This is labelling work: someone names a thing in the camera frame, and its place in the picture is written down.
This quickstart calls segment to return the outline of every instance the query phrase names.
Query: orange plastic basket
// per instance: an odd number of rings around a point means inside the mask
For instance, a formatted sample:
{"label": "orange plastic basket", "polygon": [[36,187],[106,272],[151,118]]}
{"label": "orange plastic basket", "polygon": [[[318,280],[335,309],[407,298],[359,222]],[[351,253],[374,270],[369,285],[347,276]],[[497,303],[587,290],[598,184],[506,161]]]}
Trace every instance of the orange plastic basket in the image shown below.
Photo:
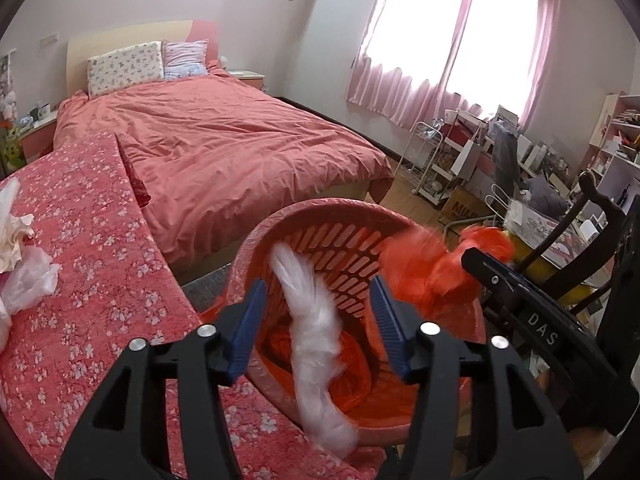
{"label": "orange plastic basket", "polygon": [[[364,330],[365,298],[369,282],[378,271],[378,255],[384,240],[409,227],[411,220],[381,206],[356,200],[325,198],[293,204],[274,213],[248,235],[230,271],[225,291],[216,304],[202,314],[213,322],[220,306],[242,301],[250,283],[263,279],[268,304],[249,362],[247,376],[258,390],[294,423],[300,424],[295,398],[274,376],[288,373],[265,355],[270,330],[288,312],[280,283],[269,266],[276,242],[289,244],[304,254],[334,293],[343,328],[360,344],[372,375],[372,391],[347,412],[358,425],[360,446],[391,446],[406,441],[414,411],[417,388],[406,386],[393,374],[388,362],[371,349]],[[479,303],[457,307],[455,314],[437,322],[452,326],[458,337],[484,342],[484,322]],[[470,404],[470,387],[460,386],[461,411]]]}

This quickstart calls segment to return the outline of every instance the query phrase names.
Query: clothes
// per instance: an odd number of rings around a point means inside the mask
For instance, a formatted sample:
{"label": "clothes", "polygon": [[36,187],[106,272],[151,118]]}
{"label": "clothes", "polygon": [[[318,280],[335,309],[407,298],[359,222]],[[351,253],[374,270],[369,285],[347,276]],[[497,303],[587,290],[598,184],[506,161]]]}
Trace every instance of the clothes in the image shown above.
{"label": "clothes", "polygon": [[496,184],[513,198],[514,183],[520,182],[520,167],[518,165],[518,139],[509,123],[496,121],[492,130],[495,133],[493,160],[495,164]]}
{"label": "clothes", "polygon": [[567,200],[562,198],[543,176],[530,178],[525,184],[531,192],[531,199],[527,205],[541,215],[559,221],[569,207]]}

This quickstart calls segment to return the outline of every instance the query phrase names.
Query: floral bedspread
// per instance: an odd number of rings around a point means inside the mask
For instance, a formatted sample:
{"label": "floral bedspread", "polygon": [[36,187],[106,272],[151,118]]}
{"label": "floral bedspread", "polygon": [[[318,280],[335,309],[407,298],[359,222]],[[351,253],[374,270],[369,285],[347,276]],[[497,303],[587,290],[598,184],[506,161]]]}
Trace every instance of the floral bedspread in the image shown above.
{"label": "floral bedspread", "polygon": [[[32,243],[62,270],[53,296],[13,318],[0,355],[0,408],[52,476],[83,407],[130,339],[176,340],[198,317],[150,235],[113,134],[61,148],[14,176],[21,187],[12,212],[35,215]],[[361,453],[353,468],[316,449],[245,379],[221,395],[247,479],[364,479],[380,464],[379,454]],[[173,404],[172,469],[184,475]]]}

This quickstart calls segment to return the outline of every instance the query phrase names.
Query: pink blanket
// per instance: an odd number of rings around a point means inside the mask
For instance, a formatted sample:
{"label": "pink blanket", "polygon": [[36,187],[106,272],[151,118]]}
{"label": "pink blanket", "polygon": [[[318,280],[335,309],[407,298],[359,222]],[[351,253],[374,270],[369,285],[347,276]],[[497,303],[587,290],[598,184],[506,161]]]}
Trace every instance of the pink blanket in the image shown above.
{"label": "pink blanket", "polygon": [[219,68],[92,101],[77,92],[61,106],[54,147],[103,131],[118,134],[144,181],[143,213],[174,272],[331,186],[370,181],[379,202],[392,183],[366,140]]}
{"label": "pink blanket", "polygon": [[[62,269],[55,294],[13,316],[0,354],[0,410],[53,478],[82,410],[129,341],[175,341],[199,320],[151,239],[113,135],[66,146],[14,176],[12,213],[35,215],[29,243]],[[220,397],[245,480],[314,480],[318,472],[367,480],[380,466],[380,453],[351,456],[356,470],[313,449],[245,378]],[[167,399],[172,470],[186,478],[173,381]]]}

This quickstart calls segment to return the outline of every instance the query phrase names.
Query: metal rack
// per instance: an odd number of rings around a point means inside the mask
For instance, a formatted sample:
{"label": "metal rack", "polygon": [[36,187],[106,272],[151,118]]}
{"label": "metal rack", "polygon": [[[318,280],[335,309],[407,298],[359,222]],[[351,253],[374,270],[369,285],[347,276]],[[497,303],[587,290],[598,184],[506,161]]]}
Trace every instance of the metal rack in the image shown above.
{"label": "metal rack", "polygon": [[414,126],[395,173],[415,186],[413,194],[423,196],[436,206],[451,197],[458,179],[437,164],[438,158],[445,145],[457,151],[462,149],[441,133],[443,124],[443,120],[434,120],[431,124],[417,123]]}

